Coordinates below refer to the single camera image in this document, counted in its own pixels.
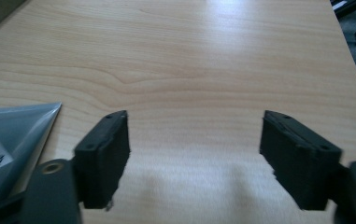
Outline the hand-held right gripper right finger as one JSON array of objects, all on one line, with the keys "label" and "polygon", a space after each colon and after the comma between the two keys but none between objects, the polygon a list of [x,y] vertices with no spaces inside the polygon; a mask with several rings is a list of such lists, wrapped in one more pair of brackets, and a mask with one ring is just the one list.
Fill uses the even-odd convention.
[{"label": "hand-held right gripper right finger", "polygon": [[342,156],[339,147],[296,119],[266,110],[260,153],[299,208],[323,210],[326,207],[327,182],[338,169]]}]

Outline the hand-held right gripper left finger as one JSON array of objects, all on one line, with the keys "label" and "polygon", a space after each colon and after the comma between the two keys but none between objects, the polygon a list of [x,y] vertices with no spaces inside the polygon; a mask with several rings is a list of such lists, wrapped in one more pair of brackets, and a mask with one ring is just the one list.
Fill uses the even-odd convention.
[{"label": "hand-held right gripper left finger", "polygon": [[101,118],[74,153],[78,199],[86,209],[108,209],[131,153],[127,111]]}]

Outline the clear plastic bag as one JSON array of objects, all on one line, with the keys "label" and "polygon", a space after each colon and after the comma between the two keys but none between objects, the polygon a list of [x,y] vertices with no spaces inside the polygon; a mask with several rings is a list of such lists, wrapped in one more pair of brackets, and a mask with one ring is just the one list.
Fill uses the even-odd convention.
[{"label": "clear plastic bag", "polygon": [[27,184],[61,106],[0,108],[0,202]]}]

